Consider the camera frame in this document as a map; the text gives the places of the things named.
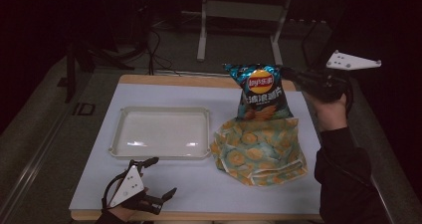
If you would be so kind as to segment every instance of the wooden table edge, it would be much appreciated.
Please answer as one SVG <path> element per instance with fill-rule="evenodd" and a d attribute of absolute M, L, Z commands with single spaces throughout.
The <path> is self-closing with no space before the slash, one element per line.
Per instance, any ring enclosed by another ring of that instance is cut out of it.
<path fill-rule="evenodd" d="M 240 89 L 231 77 L 122 75 L 118 83 Z M 282 80 L 282 86 L 284 91 L 294 92 L 297 90 L 291 81 Z"/>
<path fill-rule="evenodd" d="M 100 218 L 99 210 L 72 211 L 71 216 L 76 221 L 92 221 Z M 321 220 L 318 214 L 269 214 L 269 213 L 220 213 L 220 212 L 161 212 L 154 215 L 137 212 L 132 221 L 282 221 L 282 220 Z"/>

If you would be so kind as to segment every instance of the white tabletop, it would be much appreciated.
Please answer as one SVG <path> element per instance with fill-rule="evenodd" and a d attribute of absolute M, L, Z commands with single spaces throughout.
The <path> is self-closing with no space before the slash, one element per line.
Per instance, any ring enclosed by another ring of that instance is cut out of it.
<path fill-rule="evenodd" d="M 128 166 L 128 160 L 117 160 L 107 151 L 120 109 L 129 106 L 203 107 L 210 111 L 211 143 L 220 125 L 236 116 L 240 94 L 240 89 L 118 84 L 70 210 L 100 210 L 107 184 Z M 177 187 L 161 213 L 318 215 L 320 185 L 314 178 L 319 149 L 317 133 L 302 93 L 286 92 L 286 96 L 292 113 L 299 118 L 299 141 L 309 169 L 306 176 L 283 185 L 246 186 L 218 170 L 211 155 L 203 160 L 159 160 L 143 169 L 142 180 L 149 187 L 148 194 L 153 196 L 160 197 Z"/>

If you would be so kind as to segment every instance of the patterned towel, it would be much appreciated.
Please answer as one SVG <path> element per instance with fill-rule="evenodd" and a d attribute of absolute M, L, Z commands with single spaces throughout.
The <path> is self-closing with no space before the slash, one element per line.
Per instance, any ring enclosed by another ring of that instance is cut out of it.
<path fill-rule="evenodd" d="M 211 152 L 217 168 L 246 185 L 283 184 L 308 172 L 298 142 L 298 119 L 223 123 Z"/>

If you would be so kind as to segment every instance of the chip bag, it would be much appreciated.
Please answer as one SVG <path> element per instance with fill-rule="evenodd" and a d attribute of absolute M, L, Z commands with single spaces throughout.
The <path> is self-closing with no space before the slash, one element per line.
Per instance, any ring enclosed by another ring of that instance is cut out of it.
<path fill-rule="evenodd" d="M 264 64 L 223 66 L 243 90 L 238 107 L 238 120 L 293 117 L 282 87 L 281 66 Z"/>

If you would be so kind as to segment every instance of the white plastic tray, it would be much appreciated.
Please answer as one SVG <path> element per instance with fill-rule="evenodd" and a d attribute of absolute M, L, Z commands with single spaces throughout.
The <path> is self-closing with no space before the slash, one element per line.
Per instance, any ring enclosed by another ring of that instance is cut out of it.
<path fill-rule="evenodd" d="M 118 159 L 202 159 L 209 153 L 205 108 L 121 109 L 109 153 Z"/>

